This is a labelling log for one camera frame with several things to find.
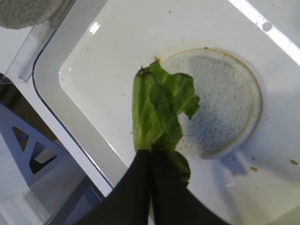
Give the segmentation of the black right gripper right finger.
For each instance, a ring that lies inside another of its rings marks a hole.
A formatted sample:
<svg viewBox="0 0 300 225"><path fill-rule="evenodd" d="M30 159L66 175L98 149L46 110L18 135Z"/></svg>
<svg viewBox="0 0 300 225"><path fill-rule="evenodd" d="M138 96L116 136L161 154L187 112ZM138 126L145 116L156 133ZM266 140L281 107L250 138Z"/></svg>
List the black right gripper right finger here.
<svg viewBox="0 0 300 225"><path fill-rule="evenodd" d="M152 202L156 225L226 225L206 208L180 181L169 158L151 154Z"/></svg>

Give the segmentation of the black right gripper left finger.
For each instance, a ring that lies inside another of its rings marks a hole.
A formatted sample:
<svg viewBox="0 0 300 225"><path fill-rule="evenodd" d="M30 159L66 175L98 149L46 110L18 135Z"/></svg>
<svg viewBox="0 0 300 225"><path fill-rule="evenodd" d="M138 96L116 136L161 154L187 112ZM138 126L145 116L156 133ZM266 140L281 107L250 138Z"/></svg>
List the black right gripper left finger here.
<svg viewBox="0 0 300 225"><path fill-rule="evenodd" d="M151 194L151 156L139 150L122 179L78 225L146 225Z"/></svg>

